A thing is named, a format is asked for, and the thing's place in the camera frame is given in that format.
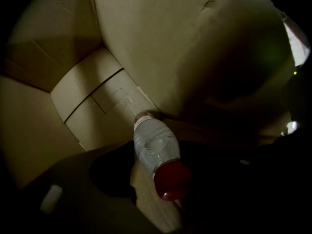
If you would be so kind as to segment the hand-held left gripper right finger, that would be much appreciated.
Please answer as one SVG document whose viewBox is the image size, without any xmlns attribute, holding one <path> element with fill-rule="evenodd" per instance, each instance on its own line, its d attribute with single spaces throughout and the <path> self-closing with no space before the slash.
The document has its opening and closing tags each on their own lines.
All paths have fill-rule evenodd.
<svg viewBox="0 0 312 234">
<path fill-rule="evenodd" d="M 191 169 L 184 234 L 305 234 L 308 132 L 297 130 L 246 154 L 184 141 Z"/>
</svg>

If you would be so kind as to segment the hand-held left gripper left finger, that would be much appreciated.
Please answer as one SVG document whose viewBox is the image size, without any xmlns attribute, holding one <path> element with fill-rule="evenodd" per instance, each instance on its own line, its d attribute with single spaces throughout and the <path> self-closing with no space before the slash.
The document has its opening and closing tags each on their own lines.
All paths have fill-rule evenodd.
<svg viewBox="0 0 312 234">
<path fill-rule="evenodd" d="M 65 158 L 21 191 L 28 234 L 157 234 L 130 184 L 134 143 Z"/>
</svg>

